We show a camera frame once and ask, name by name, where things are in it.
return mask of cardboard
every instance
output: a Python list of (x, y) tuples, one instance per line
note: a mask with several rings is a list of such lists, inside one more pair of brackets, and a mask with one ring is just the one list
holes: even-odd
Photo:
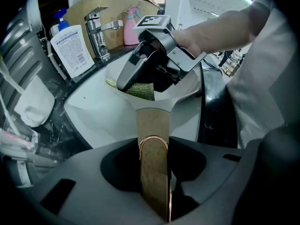
[[(159, 9), (154, 4), (143, 0), (80, 0), (79, 2), (71, 6), (67, 10), (67, 13), (63, 16), (63, 18), (68, 21), (70, 26), (81, 25), (84, 41), (92, 58), (95, 57), (95, 53), (93, 51), (89, 35), (85, 27), (84, 17), (99, 6), (109, 6), (109, 8), (102, 11), (100, 14), (100, 21), (103, 25), (111, 21), (122, 20), (125, 26), (128, 14), (124, 12), (132, 7), (141, 7), (141, 17), (143, 17), (144, 15), (156, 15)], [(123, 33), (124, 27), (118, 30), (106, 30), (103, 32), (106, 47), (108, 50), (124, 44)]]

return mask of black countertop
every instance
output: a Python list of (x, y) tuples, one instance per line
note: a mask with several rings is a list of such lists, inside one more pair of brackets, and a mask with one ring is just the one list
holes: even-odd
[[(92, 75), (110, 62), (134, 50), (136, 46), (120, 46), (110, 51), (111, 58), (107, 62), (95, 61), (89, 70), (70, 80), (65, 87), (60, 87), (55, 96), (55, 105), (48, 121), (35, 130), (40, 133), (40, 146), (37, 155), (65, 161), (72, 155), (92, 149), (76, 130), (64, 110), (66, 99)], [(204, 122), (199, 131), (198, 142), (211, 145), (236, 147), (236, 123), (234, 109), (226, 84), (218, 71), (204, 70), (205, 109), (201, 117)]]

